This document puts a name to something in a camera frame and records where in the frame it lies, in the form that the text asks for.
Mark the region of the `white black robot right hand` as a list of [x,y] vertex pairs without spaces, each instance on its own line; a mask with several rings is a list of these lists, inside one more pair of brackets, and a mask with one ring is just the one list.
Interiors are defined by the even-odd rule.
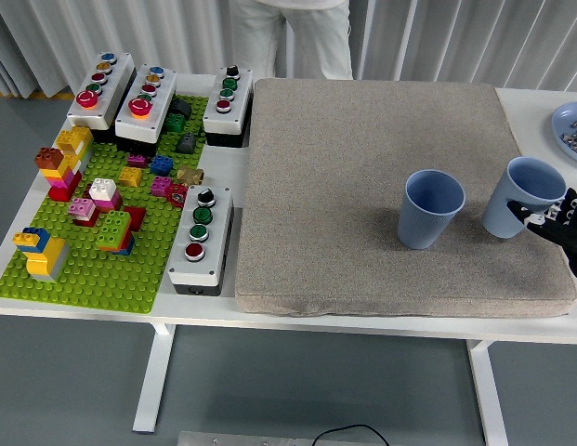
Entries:
[[534,213],[517,201],[508,202],[507,208],[525,228],[561,246],[577,278],[577,191],[568,188],[563,200],[545,214]]

